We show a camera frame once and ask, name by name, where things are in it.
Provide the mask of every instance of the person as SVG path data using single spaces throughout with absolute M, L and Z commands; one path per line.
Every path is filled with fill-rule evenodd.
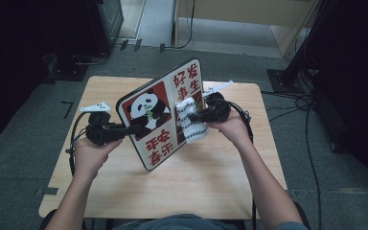
M 224 123 L 209 123 L 237 148 L 246 172 L 250 189 L 266 229 L 307 229 L 299 212 L 276 178 L 265 165 L 260 154 L 250 141 L 240 115 L 231 111 Z M 107 156 L 122 143 L 122 140 L 98 147 L 84 138 L 76 145 L 76 170 L 71 184 L 50 219 L 46 229 L 81 229 L 88 193 L 98 170 Z M 124 229 L 231 229 L 219 221 L 203 219 L 194 215 L 172 216 L 145 222 L 136 222 Z

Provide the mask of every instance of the panda illustration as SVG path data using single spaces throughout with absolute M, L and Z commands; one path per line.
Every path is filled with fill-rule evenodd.
M 143 138 L 151 133 L 155 128 L 161 127 L 170 116 L 170 109 L 166 104 L 157 98 L 153 89 L 149 89 L 136 98 L 136 100 L 127 107 L 130 113 L 130 125 L 140 125 L 141 132 L 136 138 Z

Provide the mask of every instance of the floor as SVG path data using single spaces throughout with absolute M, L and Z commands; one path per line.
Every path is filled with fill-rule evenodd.
M 138 5 L 137 1 L 145 2 L 143 10 L 136 6 L 137 11 L 142 13 L 141 15 L 131 13 L 132 8 L 134 8 L 131 6 Z M 142 39 L 143 46 L 160 47 L 162 43 L 167 47 L 173 46 L 174 0 L 123 0 L 122 4 L 123 8 L 129 9 L 127 13 L 124 12 L 126 21 L 135 21 L 130 18 L 140 17 L 140 25 L 136 27 L 135 37 L 126 38 L 121 35 L 119 43 L 128 39 L 129 44 L 134 45 L 138 39 Z M 307 30 L 303 30 L 297 38 L 295 46 L 289 50 L 286 57 L 282 57 L 268 25 L 204 19 L 194 19 L 192 29 L 190 24 L 191 18 L 179 18 L 178 47 L 188 42 L 183 48 L 184 50 L 224 54 L 292 59 L 307 35 Z

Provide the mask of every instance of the forearm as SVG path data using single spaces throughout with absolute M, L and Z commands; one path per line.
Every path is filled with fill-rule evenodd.
M 285 221 L 302 222 L 287 192 L 267 168 L 250 141 L 236 145 L 264 226 L 274 229 Z
M 74 178 L 46 229 L 79 229 L 92 180 Z

